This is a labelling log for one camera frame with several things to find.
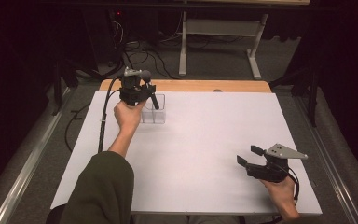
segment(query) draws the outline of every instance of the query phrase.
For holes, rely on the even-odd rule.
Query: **metal rail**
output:
[[[237,4],[237,3],[119,3],[119,2],[55,2],[41,1],[40,7],[99,7],[117,9],[141,9],[141,10],[176,10],[176,11],[209,11],[209,12],[243,12],[253,11],[262,13],[301,11],[302,13],[325,13],[336,11],[335,7],[315,7],[302,5],[267,5],[267,4]]]
[[[69,102],[69,99],[73,95],[73,92],[70,91],[69,88],[66,88],[63,95],[65,98],[62,104],[62,108],[65,108],[67,103]],[[37,165],[42,159],[43,153],[45,151],[45,146],[48,143],[49,138],[51,137],[55,127],[57,126],[58,121],[61,118],[62,111],[63,109],[60,110],[58,114],[54,116],[54,118],[51,120],[49,126],[43,134],[42,139],[32,150],[30,156],[28,157],[28,160],[25,162],[24,166],[20,171],[20,174],[17,176],[16,181],[11,187],[10,192],[2,203],[0,207],[0,224],[9,223],[10,218],[14,214],[22,195],[24,194],[25,190],[28,187],[28,184],[32,179],[32,176],[34,175]]]
[[[317,152],[322,160],[322,165],[330,179],[334,191],[336,192],[337,198],[339,199],[341,206],[348,218],[348,221],[352,224],[358,224],[358,209],[353,203],[351,193],[348,191],[347,186],[342,180],[336,165],[333,163],[327,148],[322,141],[321,136],[316,128],[312,126],[310,120],[307,117],[307,107],[304,101],[300,97],[294,97],[296,106],[301,111],[303,119],[306,121],[308,128],[312,134],[313,139],[317,145]]]

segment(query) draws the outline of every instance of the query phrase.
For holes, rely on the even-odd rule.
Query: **green sleeve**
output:
[[[115,152],[93,156],[80,174],[61,224],[130,223],[133,170]]]

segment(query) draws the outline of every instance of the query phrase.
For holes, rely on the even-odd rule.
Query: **metal gripper jaw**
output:
[[[265,153],[265,150],[263,148],[257,146],[251,146],[251,151],[259,156],[262,156]]]
[[[286,147],[286,146],[283,146],[281,144],[275,144],[273,147],[270,147],[269,149],[265,150],[264,152],[267,155],[270,155],[270,156],[273,156],[273,157],[276,157],[276,158],[280,158],[280,159],[301,159],[301,160],[306,160],[308,158],[307,154],[297,152],[297,151],[291,149],[290,147]]]

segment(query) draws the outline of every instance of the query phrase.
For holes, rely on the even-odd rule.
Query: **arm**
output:
[[[115,117],[119,133],[112,146],[93,156],[80,174],[60,223],[130,222],[133,170],[124,159],[139,125],[142,107],[119,102]]]

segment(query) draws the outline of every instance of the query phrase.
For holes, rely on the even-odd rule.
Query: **person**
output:
[[[144,105],[145,101],[136,106],[129,106],[123,101],[117,103],[114,112],[119,127],[118,135],[111,147],[94,155],[80,174],[63,208],[61,224],[130,223],[134,173],[125,157]],[[295,184],[290,178],[287,177],[281,183],[260,181],[268,189],[284,221],[317,223],[300,220],[293,200]]]

